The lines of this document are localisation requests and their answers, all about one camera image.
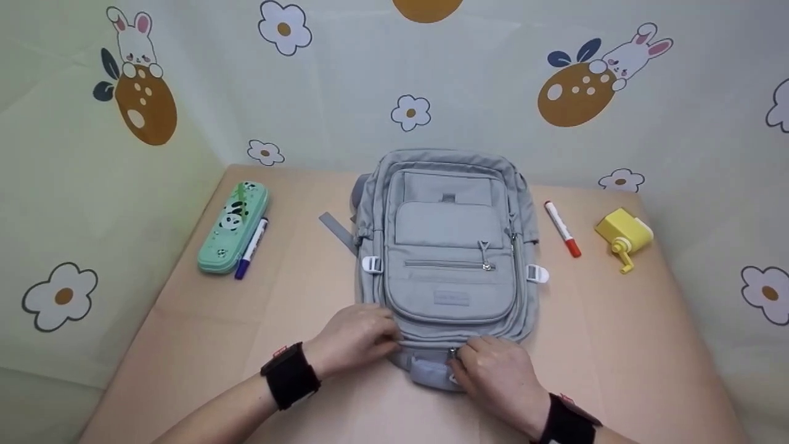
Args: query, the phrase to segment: black wrist strap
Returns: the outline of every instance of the black wrist strap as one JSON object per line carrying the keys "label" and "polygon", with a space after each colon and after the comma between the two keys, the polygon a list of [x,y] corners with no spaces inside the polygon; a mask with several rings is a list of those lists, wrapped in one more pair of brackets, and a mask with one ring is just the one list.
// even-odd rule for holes
{"label": "black wrist strap", "polygon": [[596,434],[594,427],[600,426],[600,421],[580,408],[569,407],[555,394],[550,393],[550,396],[551,410],[539,444],[593,444]]}
{"label": "black wrist strap", "polygon": [[301,350],[301,342],[290,347],[260,369],[280,410],[286,410],[301,398],[315,393],[320,381]]}

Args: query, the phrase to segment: marker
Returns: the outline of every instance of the marker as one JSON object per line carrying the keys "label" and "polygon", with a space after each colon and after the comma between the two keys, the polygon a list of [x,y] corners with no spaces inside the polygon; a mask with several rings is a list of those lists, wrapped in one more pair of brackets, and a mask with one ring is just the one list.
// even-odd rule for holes
{"label": "marker", "polygon": [[562,222],[562,218],[559,217],[559,211],[556,210],[556,206],[553,205],[551,201],[545,202],[545,209],[548,211],[548,215],[553,220],[553,224],[556,226],[556,229],[559,230],[559,234],[562,235],[562,239],[564,240],[564,244],[567,245],[567,249],[570,250],[570,254],[573,258],[580,258],[581,257],[581,249],[578,248],[578,244],[575,243],[575,239],[570,234],[570,231],[567,230],[567,226]]}
{"label": "marker", "polygon": [[266,226],[268,226],[268,219],[264,217],[257,225],[255,234],[252,236],[252,240],[249,241],[249,245],[244,252],[244,256],[242,256],[241,260],[238,261],[238,268],[236,268],[236,280],[244,279],[246,269],[249,268],[249,263],[252,261],[252,255],[255,254],[255,249],[257,248],[257,244],[260,242],[260,238],[263,237],[263,232],[266,231]]}

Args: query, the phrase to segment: panda print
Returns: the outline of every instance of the panda print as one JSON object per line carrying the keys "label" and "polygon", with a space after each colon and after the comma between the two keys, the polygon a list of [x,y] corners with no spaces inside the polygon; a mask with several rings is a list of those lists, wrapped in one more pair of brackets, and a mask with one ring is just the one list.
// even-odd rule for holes
{"label": "panda print", "polygon": [[230,231],[236,231],[241,226],[243,221],[242,214],[244,216],[249,215],[249,211],[246,209],[246,202],[242,201],[233,202],[229,208],[225,205],[222,210],[225,212],[225,215],[219,221],[219,227]]}

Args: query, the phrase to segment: pencil case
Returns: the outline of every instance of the pencil case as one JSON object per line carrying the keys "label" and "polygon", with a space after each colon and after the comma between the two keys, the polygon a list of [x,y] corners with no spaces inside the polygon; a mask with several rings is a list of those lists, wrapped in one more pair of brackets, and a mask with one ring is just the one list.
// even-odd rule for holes
{"label": "pencil case", "polygon": [[197,255],[197,266],[206,273],[233,271],[268,205],[268,189],[257,182],[240,182],[225,201]]}

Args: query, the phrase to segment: wallpaper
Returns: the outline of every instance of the wallpaper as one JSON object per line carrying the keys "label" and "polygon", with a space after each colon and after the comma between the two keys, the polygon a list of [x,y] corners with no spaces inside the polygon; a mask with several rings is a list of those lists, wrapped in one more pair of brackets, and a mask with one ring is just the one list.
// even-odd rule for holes
{"label": "wallpaper", "polygon": [[448,147],[639,193],[752,438],[789,436],[786,2],[126,3],[140,10],[226,163],[364,172]]}
{"label": "wallpaper", "polygon": [[639,193],[752,439],[789,436],[786,2],[6,9],[0,384],[24,408],[0,438],[77,433],[221,164],[366,172],[411,147]]}
{"label": "wallpaper", "polygon": [[154,75],[155,18],[107,7],[0,14],[4,443],[74,442],[223,171]]}

